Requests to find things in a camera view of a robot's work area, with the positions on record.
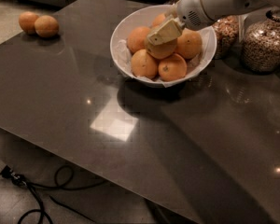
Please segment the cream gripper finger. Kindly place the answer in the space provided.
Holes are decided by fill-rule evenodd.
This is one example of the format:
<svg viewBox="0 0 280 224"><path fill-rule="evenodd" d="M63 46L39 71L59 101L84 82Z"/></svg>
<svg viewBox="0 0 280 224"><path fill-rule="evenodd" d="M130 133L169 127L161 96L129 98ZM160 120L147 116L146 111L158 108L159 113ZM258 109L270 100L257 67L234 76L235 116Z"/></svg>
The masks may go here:
<svg viewBox="0 0 280 224"><path fill-rule="evenodd" d="M151 30L147 40L154 46L162 45L179 38L183 32L183 24L179 19L168 19Z"/></svg>
<svg viewBox="0 0 280 224"><path fill-rule="evenodd" d="M177 5L171 5L164 13L167 20L175 19L177 17Z"/></svg>

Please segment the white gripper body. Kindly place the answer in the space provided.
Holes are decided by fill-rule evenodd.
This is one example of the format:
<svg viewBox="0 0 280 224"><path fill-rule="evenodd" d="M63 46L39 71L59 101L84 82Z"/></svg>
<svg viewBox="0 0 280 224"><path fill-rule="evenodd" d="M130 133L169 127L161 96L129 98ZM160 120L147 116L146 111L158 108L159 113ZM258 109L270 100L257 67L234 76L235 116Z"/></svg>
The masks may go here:
<svg viewBox="0 0 280 224"><path fill-rule="evenodd" d="M260 0L179 0L176 13L187 28L201 30L221 18L246 14L265 6Z"/></svg>

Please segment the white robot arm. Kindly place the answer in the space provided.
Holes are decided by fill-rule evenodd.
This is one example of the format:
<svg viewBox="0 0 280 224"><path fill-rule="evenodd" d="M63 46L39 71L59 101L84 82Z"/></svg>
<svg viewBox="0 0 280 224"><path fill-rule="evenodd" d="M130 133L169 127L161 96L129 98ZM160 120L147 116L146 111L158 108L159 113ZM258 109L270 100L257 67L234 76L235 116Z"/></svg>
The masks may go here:
<svg viewBox="0 0 280 224"><path fill-rule="evenodd" d="M165 21L147 39L153 45L161 45L180 37L185 28L199 31L221 18L266 6L280 8L280 0L178 0L165 12Z"/></svg>

